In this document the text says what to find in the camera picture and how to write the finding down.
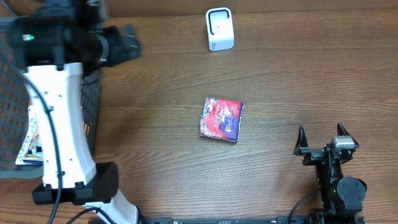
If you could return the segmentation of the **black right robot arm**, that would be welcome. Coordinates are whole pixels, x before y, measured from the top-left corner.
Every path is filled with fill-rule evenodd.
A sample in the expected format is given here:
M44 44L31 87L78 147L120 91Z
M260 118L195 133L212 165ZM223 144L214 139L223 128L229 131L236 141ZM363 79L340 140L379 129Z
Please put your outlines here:
M345 177L341 166L353 159L359 147L342 123L337 135L321 149L310 149L303 125L298 128L293 155L302 156L302 164L315 166L323 209L311 219L318 223L358 223L357 214L363 210L367 185L361 179Z

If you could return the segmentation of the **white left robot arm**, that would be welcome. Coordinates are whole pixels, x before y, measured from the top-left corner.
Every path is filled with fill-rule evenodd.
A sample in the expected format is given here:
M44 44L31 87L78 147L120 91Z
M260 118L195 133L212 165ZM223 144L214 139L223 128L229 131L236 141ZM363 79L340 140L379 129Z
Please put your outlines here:
M107 15L104 1L44 1L33 15L15 18L6 39L39 122L44 164L34 202L53 208L70 202L105 223L138 224L116 163L93 160L83 127L83 78L140 54L132 33L103 26Z

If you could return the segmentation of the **yellow red snack bag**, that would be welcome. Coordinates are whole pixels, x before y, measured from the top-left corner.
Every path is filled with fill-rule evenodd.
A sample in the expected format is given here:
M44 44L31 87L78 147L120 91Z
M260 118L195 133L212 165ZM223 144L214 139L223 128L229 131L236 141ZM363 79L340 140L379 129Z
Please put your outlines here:
M28 107L29 125L27 134L17 155L16 165L36 165L42 166L44 163L44 154L39 134L39 126L34 106Z

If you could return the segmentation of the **red purple snack packet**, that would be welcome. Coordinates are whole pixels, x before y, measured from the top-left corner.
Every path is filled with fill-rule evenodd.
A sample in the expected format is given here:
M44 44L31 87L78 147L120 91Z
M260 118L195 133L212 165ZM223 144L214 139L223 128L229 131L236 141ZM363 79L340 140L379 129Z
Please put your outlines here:
M242 101L207 97L200 118L200 135L238 142Z

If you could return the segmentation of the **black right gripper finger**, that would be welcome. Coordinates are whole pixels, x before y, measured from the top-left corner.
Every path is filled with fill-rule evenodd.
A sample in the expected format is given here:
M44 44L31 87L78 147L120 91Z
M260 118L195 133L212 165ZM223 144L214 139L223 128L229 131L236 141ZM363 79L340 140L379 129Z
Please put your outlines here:
M343 126L343 124L341 122L339 122L336 125L336 129L337 129L337 135L339 135L339 136L350 136L349 132L347 132L347 130L345 129L345 127Z
M297 149L297 150L308 149L308 142L307 142L307 138L305 135L303 124L299 125L298 137L297 137L295 149Z

